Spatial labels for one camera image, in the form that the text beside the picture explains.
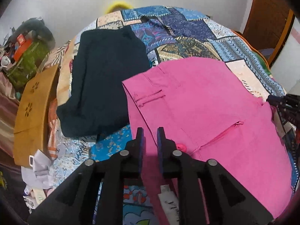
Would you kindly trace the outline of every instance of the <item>folded clothing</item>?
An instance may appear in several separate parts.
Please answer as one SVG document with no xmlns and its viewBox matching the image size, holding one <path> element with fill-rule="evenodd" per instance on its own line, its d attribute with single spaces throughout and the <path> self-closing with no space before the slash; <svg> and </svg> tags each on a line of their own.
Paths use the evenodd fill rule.
<svg viewBox="0 0 300 225">
<path fill-rule="evenodd" d="M 122 81 L 149 68 L 145 45 L 130 26 L 83 32 L 73 60 L 72 95 L 57 108 L 64 136 L 111 134 L 126 126 Z"/>
<path fill-rule="evenodd" d="M 146 138 L 142 179 L 161 224 L 157 129 L 194 159 L 216 159 L 277 217 L 288 204 L 291 166 L 268 103 L 249 93 L 224 62 L 168 61 L 123 82 L 133 138 Z"/>
</svg>

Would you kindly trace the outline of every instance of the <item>pink button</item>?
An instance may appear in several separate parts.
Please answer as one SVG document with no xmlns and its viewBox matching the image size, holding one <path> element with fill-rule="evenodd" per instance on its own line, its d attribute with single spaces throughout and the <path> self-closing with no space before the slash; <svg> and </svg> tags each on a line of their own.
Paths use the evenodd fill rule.
<svg viewBox="0 0 300 225">
<path fill-rule="evenodd" d="M 182 152 L 187 152 L 187 147 L 184 145 L 184 144 L 176 144 L 176 148 L 177 148 L 177 150 L 180 150 L 180 151 L 182 151 Z"/>
</svg>

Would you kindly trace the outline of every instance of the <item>black folded cloth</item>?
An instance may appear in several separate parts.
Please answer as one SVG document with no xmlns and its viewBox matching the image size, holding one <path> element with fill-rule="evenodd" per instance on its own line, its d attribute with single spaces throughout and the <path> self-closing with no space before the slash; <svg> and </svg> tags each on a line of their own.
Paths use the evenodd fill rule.
<svg viewBox="0 0 300 225">
<path fill-rule="evenodd" d="M 150 68 L 130 26 L 82 33 L 73 60 L 72 91 L 57 108 L 65 137 L 111 134 L 129 123 L 122 81 Z"/>
</svg>

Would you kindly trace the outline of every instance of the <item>pink garment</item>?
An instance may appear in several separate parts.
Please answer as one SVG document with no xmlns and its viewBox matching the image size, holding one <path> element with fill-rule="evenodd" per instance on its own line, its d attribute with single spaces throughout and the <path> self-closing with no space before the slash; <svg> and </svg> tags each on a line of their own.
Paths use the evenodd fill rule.
<svg viewBox="0 0 300 225">
<path fill-rule="evenodd" d="M 291 165 L 268 103 L 254 97 L 227 68 L 209 58 L 163 62 L 123 81 L 133 138 L 144 129 L 142 179 L 161 225 L 168 221 L 157 194 L 157 128 L 184 144 L 194 159 L 216 159 L 274 217 L 291 194 Z"/>
</svg>

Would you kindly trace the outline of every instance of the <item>bed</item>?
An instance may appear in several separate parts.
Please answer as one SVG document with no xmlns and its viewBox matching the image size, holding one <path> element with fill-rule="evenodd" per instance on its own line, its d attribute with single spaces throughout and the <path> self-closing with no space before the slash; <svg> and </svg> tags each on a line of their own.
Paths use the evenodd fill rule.
<svg viewBox="0 0 300 225">
<path fill-rule="evenodd" d="M 78 52 L 82 32 L 93 29 L 117 30 L 124 26 L 130 26 L 134 34 L 145 44 L 151 67 L 164 61 L 192 56 L 213 58 L 223 61 L 254 96 L 261 97 L 265 101 L 269 94 L 275 96 L 285 94 L 282 86 L 272 78 L 264 57 L 238 33 L 198 11 L 178 7 L 149 6 L 115 11 L 101 16 L 71 41 L 49 55 L 44 68 L 60 64 L 57 86 L 58 105 L 64 104 L 71 95 L 71 82 L 75 80 L 72 78 L 72 60 Z M 278 116 L 275 115 L 274 120 L 279 135 L 288 146 L 292 146 L 289 157 L 293 169 L 291 186 L 294 187 L 299 175 L 295 164 L 295 149 L 291 145 L 294 132 L 289 123 L 281 124 Z M 126 142 L 131 139 L 130 125 L 109 136 L 65 138 L 66 151 L 55 159 L 50 167 L 50 174 L 54 176 L 53 187 L 58 187 L 86 159 L 92 158 L 95 161 L 108 159 L 122 150 Z M 126 185 L 123 224 L 157 223 L 145 188 L 141 185 Z"/>
</svg>

